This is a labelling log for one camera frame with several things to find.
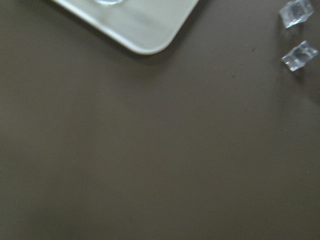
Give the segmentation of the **cream rabbit tray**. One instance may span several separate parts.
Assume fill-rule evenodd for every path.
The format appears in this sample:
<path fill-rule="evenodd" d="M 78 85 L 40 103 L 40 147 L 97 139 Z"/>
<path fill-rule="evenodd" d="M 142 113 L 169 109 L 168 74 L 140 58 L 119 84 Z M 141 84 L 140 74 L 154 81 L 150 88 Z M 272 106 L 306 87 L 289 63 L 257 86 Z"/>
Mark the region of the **cream rabbit tray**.
<path fill-rule="evenodd" d="M 198 1 L 123 0 L 106 5 L 96 0 L 57 0 L 55 3 L 128 50 L 153 55 L 170 45 Z"/>

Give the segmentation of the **clear wine glass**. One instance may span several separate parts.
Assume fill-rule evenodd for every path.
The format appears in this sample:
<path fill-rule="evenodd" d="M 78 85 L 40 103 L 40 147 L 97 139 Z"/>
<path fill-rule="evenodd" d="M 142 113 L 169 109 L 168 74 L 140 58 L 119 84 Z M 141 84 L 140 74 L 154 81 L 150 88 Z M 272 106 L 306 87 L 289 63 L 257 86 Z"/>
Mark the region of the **clear wine glass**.
<path fill-rule="evenodd" d="M 94 1 L 98 4 L 108 5 L 108 6 L 116 5 L 123 2 L 123 0 L 94 0 Z"/>

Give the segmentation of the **loose ice cube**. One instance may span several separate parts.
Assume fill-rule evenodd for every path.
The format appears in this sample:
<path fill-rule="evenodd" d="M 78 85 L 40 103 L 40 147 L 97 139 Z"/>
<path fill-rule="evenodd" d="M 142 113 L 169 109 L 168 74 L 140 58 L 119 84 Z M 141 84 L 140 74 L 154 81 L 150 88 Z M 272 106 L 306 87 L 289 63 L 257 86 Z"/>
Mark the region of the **loose ice cube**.
<path fill-rule="evenodd" d="M 306 22 L 313 13 L 314 8 L 309 0 L 291 0 L 279 10 L 280 18 L 286 29 Z"/>
<path fill-rule="evenodd" d="M 305 67 L 318 54 L 319 51 L 304 40 L 283 56 L 281 61 L 294 72 Z"/>

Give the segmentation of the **loose ice cube upper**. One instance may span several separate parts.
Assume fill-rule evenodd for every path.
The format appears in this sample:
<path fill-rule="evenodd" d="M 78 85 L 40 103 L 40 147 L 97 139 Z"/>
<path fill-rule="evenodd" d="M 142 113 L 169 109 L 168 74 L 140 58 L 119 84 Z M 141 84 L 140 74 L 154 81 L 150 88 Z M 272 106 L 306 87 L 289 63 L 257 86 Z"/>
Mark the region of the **loose ice cube upper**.
<path fill-rule="evenodd" d="M 280 18 L 286 29 L 306 22 L 313 13 L 314 8 L 309 0 L 291 0 L 279 10 Z"/>

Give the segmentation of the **loose ice cube lower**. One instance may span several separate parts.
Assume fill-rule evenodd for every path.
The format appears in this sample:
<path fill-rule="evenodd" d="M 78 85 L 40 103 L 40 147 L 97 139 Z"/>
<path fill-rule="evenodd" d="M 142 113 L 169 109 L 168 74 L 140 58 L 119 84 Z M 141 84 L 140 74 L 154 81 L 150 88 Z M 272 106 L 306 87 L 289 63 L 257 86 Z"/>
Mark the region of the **loose ice cube lower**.
<path fill-rule="evenodd" d="M 281 61 L 294 72 L 305 67 L 318 54 L 319 51 L 304 40 L 283 56 Z"/>

